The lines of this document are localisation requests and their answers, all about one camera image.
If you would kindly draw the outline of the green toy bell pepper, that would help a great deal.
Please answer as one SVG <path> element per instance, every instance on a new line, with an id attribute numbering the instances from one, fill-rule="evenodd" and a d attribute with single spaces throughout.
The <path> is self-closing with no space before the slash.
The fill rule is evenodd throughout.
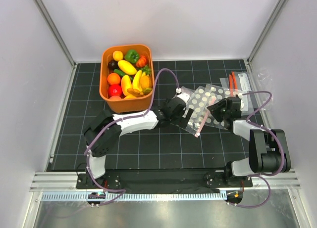
<path id="1" fill-rule="evenodd" d="M 124 55 L 124 59 L 132 64 L 135 64 L 139 60 L 139 54 L 136 50 L 130 49 Z"/>

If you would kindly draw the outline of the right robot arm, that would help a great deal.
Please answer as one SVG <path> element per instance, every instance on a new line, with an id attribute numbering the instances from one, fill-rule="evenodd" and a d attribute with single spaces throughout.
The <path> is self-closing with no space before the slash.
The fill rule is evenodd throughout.
<path id="1" fill-rule="evenodd" d="M 228 162 L 224 167 L 224 183 L 235 186 L 241 178 L 250 175 L 275 176 L 289 172 L 291 161 L 285 132 L 242 119 L 241 104 L 240 98 L 231 96 L 207 107 L 217 122 L 249 142 L 249 157 Z"/>

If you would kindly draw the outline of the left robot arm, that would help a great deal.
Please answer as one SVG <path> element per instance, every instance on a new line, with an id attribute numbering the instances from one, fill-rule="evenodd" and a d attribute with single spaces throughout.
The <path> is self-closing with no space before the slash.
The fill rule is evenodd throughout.
<path id="1" fill-rule="evenodd" d="M 162 105 L 150 110 L 131 114 L 112 114 L 110 111 L 101 112 L 83 132 L 87 145 L 84 154 L 88 158 L 88 184 L 100 188 L 105 183 L 106 154 L 120 136 L 128 133 L 154 130 L 167 127 L 170 124 L 185 127 L 189 117 L 183 117 L 189 95 L 178 94 L 167 99 Z"/>

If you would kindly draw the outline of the pink polka dot zip bag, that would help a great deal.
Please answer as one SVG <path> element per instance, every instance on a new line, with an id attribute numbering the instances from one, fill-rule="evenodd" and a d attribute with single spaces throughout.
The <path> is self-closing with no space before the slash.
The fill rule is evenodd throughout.
<path id="1" fill-rule="evenodd" d="M 186 110 L 184 112 L 183 118 L 185 119 L 187 111 L 189 108 L 193 109 L 193 114 L 188 120 L 188 125 L 186 128 L 182 128 L 188 133 L 194 135 L 195 137 L 199 137 L 201 134 L 201 130 L 204 126 L 204 116 L 206 113 L 206 106 L 208 104 L 209 89 L 207 86 L 200 86 L 195 90 L 191 90 L 192 94 L 188 103 L 186 104 Z M 175 126 L 179 127 L 179 123 L 172 123 Z"/>

